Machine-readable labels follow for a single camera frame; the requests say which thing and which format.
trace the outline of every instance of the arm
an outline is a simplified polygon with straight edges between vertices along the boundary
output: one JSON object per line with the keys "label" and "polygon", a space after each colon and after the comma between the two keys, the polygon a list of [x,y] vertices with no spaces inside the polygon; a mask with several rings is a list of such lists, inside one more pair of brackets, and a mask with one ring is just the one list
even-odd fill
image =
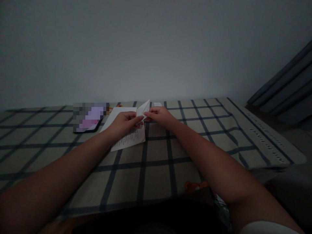
{"label": "arm", "polygon": [[208,184],[227,204],[237,233],[253,221],[270,221],[303,233],[275,198],[234,158],[176,120],[164,107],[153,107],[154,119],[172,131]]}
{"label": "arm", "polygon": [[109,147],[143,119],[135,116],[135,112],[120,113],[105,131],[0,194],[0,232],[39,231],[57,214]]}

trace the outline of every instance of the white sleeve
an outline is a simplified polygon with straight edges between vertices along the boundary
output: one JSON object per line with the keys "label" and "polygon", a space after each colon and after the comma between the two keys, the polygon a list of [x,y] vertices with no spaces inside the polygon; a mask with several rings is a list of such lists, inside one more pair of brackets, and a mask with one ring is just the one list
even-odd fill
{"label": "white sleeve", "polygon": [[240,234],[299,234],[298,232],[268,221],[256,221],[247,224],[240,231]]}

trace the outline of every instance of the tablecloth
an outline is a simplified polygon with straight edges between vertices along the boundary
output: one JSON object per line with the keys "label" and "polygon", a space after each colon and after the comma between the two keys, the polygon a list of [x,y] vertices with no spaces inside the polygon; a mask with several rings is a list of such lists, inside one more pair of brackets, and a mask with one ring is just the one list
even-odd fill
{"label": "tablecloth", "polygon": [[[171,114],[249,170],[280,170],[306,162],[279,133],[230,98],[161,102]],[[111,103],[138,107],[143,102]],[[74,134],[72,106],[0,113],[0,188],[18,183],[95,133]],[[185,182],[204,178],[176,137],[145,123],[146,142],[103,153],[103,159],[74,192],[59,218],[151,204],[184,193]]]}

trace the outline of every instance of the forearm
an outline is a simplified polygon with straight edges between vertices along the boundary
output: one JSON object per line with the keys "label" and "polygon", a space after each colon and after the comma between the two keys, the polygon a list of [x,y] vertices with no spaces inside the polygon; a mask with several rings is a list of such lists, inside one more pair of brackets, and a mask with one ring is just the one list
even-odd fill
{"label": "forearm", "polygon": [[173,133],[209,186],[228,204],[255,192],[265,192],[257,180],[234,158],[186,125],[176,122]]}
{"label": "forearm", "polygon": [[36,233],[62,207],[115,139],[104,131],[0,195],[0,230]]}

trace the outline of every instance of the grid pattern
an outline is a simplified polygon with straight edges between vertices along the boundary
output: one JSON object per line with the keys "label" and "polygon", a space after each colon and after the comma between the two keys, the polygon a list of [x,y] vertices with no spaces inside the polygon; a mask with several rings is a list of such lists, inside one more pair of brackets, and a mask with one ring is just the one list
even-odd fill
{"label": "grid pattern", "polygon": [[[110,106],[141,104],[119,102]],[[219,99],[165,101],[162,105],[245,168],[280,166],[268,158]],[[101,129],[73,134],[72,119],[72,106],[9,110],[0,115],[0,192],[65,155]],[[107,153],[64,205],[59,217],[162,201],[183,193],[186,181],[204,180],[171,132],[151,122],[145,123],[145,135],[143,144]],[[292,164],[285,155],[288,164]]]}

